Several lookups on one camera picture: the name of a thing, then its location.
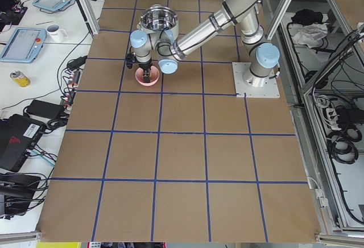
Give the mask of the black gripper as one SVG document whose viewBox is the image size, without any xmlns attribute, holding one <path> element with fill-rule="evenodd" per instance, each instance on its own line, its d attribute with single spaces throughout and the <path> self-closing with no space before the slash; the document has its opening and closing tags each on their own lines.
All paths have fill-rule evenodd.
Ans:
<svg viewBox="0 0 364 248">
<path fill-rule="evenodd" d="M 139 67 L 143 69 L 143 81 L 145 83 L 150 83 L 150 69 L 152 66 L 151 55 L 148 54 L 143 57 L 135 55 L 135 59 Z"/>
</svg>

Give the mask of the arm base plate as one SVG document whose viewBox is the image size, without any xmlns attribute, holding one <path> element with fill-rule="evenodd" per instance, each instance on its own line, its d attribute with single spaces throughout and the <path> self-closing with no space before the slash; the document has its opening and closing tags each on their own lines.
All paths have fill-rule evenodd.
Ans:
<svg viewBox="0 0 364 248">
<path fill-rule="evenodd" d="M 279 98 L 274 70 L 267 77 L 256 77 L 250 72 L 251 63 L 233 62 L 235 95 L 240 98 Z"/>
</svg>

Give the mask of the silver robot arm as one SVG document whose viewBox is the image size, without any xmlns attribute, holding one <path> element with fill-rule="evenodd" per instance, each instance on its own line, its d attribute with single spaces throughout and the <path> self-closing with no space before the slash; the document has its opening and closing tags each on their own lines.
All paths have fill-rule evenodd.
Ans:
<svg viewBox="0 0 364 248">
<path fill-rule="evenodd" d="M 212 40 L 231 26 L 241 29 L 241 42 L 251 60 L 250 67 L 244 71 L 244 82 L 252 87 L 264 87 L 277 65 L 280 52 L 269 43 L 264 29 L 259 24 L 256 5 L 258 0 L 223 0 L 218 11 L 200 23 L 182 38 L 178 37 L 179 19 L 167 6 L 155 4 L 140 16 L 137 30 L 130 34 L 130 44 L 126 55 L 126 66 L 138 64 L 142 70 L 143 81 L 151 83 L 152 56 L 158 56 L 160 70 L 164 74 L 175 73 L 178 63 L 196 49 Z"/>
</svg>

